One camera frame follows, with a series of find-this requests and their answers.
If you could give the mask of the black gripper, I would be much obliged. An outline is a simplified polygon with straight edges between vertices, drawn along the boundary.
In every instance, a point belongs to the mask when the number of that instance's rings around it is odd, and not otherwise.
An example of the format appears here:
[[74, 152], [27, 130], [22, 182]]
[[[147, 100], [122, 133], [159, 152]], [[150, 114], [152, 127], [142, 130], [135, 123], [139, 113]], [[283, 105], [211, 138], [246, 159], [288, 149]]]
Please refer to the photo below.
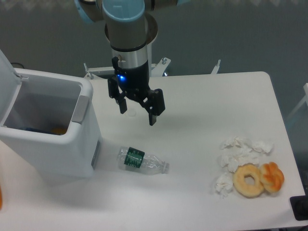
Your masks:
[[163, 91], [149, 87], [148, 62], [135, 68], [121, 68], [115, 56], [112, 64], [115, 74], [107, 80], [109, 97], [115, 99], [121, 114], [127, 111], [125, 97], [138, 102], [147, 111], [149, 125], [153, 126], [166, 107]]

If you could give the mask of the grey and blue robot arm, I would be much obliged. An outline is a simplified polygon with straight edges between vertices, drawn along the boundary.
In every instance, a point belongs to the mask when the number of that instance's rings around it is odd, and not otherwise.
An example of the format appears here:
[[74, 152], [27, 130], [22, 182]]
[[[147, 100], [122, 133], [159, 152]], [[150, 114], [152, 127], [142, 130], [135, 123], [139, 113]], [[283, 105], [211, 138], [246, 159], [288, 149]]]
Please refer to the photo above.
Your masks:
[[105, 35], [112, 50], [114, 75], [108, 78], [110, 98], [123, 114], [126, 99], [138, 102], [149, 114], [152, 126], [165, 110], [163, 91], [149, 87], [147, 46], [157, 36], [157, 23], [149, 11], [184, 4], [183, 0], [76, 0], [86, 22], [105, 21]]

